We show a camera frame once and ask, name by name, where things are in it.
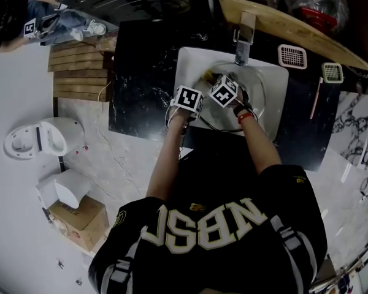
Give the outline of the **large open cardboard box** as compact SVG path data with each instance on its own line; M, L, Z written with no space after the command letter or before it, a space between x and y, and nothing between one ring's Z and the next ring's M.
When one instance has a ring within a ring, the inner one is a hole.
M300 45L331 61L368 71L368 0L347 0L351 32L340 43L309 24L251 0L219 0L225 19L239 24L242 12L256 15L256 29Z

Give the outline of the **person's right forearm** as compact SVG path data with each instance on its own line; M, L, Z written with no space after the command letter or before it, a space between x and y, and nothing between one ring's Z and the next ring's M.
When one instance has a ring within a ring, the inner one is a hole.
M268 167L282 164L276 147L258 124L255 116L254 118L244 119L240 126L245 136L251 159L259 175Z

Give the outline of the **wooden pallet steps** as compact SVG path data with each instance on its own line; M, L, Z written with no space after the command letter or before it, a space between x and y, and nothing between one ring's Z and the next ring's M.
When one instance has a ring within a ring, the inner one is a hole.
M116 42L116 35L107 35L52 46L53 97L108 102Z

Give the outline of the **yellow sponge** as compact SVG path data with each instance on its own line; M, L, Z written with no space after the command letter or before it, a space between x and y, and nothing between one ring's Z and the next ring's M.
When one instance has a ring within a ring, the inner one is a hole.
M203 76L202 79L212 85L214 85L217 81L218 81L218 75L213 73L212 70L207 69Z

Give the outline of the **pink slotted soap dish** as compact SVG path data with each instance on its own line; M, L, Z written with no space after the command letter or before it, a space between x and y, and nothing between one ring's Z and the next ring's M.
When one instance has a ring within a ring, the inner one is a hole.
M281 44L278 46L278 63L282 67L305 70L307 68L307 54L301 47Z

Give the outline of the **black wristwatch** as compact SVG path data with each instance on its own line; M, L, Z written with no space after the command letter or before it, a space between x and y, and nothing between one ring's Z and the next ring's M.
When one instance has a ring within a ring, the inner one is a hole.
M235 106L233 108L233 112L235 114L235 116L238 118L239 117L239 113L241 111L245 111L247 113L253 113L253 109L252 106L248 103L248 102L244 102L242 104L238 104L237 106Z

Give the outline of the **cream slotted soap dish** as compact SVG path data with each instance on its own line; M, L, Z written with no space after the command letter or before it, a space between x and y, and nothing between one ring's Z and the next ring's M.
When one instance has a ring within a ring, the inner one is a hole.
M343 69L339 63L324 62L322 63L321 68L323 73L323 81L325 83L343 83Z

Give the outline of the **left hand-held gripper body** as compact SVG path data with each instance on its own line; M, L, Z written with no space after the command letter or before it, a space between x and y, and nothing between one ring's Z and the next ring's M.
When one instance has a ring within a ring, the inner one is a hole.
M187 86L179 86L170 106L182 108L191 112L193 119L198 119L202 110L204 95L197 89Z

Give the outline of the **white ceramic sink basin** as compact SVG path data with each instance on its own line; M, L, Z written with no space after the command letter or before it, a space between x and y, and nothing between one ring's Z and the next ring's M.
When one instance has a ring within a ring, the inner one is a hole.
M234 59L234 54L220 51L193 47L181 48L178 53L174 91L179 86L194 88L197 81L207 69L219 63L234 63ZM258 120L259 125L263 128L267 136L271 140L275 140L282 118L289 73L285 68L280 66L251 58L248 60L246 66L256 69L263 80L266 105L263 114ZM191 122L190 125L209 129L200 119Z

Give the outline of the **person's left forearm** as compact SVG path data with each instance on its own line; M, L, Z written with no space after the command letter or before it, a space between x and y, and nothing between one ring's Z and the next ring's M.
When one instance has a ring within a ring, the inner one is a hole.
M190 112L176 108L169 112L167 134L151 174L147 197L167 200L178 173L178 158L183 128Z

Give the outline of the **clear plastic bag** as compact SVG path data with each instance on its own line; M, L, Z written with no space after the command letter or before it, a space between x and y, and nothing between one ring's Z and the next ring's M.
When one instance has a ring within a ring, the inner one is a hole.
M339 35L349 21L347 0L284 0L288 13L328 36Z

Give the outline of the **black lettered jersey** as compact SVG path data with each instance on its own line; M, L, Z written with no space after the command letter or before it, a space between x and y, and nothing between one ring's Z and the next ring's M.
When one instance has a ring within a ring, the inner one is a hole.
M167 200L119 209L88 278L97 294L306 294L328 249L302 167L260 175L248 146L178 158Z

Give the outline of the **white toilet bowl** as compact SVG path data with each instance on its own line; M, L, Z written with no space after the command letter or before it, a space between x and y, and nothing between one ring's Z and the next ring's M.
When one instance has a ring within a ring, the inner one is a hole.
M72 118L54 117L18 127L4 139L5 154L31 160L41 153L64 156L84 142L84 129Z

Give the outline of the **white veined marble cabinet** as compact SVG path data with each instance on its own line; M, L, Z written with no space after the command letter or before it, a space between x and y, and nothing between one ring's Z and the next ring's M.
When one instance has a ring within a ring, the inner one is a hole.
M330 146L350 164L368 170L368 95L340 93Z

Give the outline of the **small closed cardboard box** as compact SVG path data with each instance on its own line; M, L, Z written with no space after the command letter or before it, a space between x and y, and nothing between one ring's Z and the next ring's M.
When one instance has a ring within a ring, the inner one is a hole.
M109 228L105 205L85 196L74 209L60 201L48 209L56 229L76 245L91 252Z

